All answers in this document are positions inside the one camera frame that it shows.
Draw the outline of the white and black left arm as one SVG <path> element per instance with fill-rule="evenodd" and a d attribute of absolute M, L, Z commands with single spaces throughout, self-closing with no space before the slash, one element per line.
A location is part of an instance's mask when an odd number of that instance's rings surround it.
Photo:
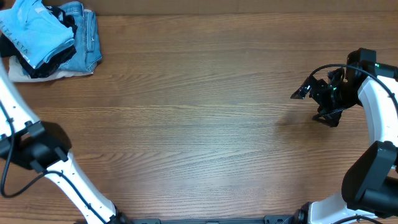
<path fill-rule="evenodd" d="M 52 181 L 76 206 L 87 223 L 130 223 L 115 204 L 91 183 L 71 152 L 63 129 L 42 122 L 25 103 L 5 68 L 1 69 L 1 196 L 14 198 L 41 178 Z M 38 176 L 13 194 L 6 193 L 9 166 L 34 170 Z"/>

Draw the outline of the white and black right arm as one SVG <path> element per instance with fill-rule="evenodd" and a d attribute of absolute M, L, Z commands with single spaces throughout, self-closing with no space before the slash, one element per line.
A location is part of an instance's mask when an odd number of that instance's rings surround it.
<path fill-rule="evenodd" d="M 379 223 L 397 216 L 397 67 L 377 62 L 374 50 L 360 48 L 346 64 L 328 65 L 328 80 L 312 72 L 293 99 L 313 98 L 318 113 L 313 120 L 336 127 L 342 112 L 359 105 L 364 109 L 369 148 L 348 169 L 341 191 L 298 209 L 288 223 Z"/>

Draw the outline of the light blue printed t-shirt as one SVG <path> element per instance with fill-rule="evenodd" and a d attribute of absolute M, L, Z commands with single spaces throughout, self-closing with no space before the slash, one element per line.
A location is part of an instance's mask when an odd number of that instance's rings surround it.
<path fill-rule="evenodd" d="M 1 11 L 1 31 L 34 69 L 74 44 L 71 27 L 65 27 L 41 0 L 16 0 Z"/>

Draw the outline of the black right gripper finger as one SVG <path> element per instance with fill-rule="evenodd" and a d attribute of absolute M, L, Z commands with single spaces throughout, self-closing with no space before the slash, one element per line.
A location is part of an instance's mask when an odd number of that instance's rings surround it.
<path fill-rule="evenodd" d="M 343 111 L 344 109 L 326 110 L 319 108 L 318 113 L 314 115 L 312 119 L 334 128 L 338 126 Z"/>
<path fill-rule="evenodd" d="M 311 85 L 304 84 L 301 87 L 299 87 L 291 96 L 291 99 L 297 99 L 297 100 L 302 100 L 306 97 L 306 95 L 310 92 L 311 90 Z"/>

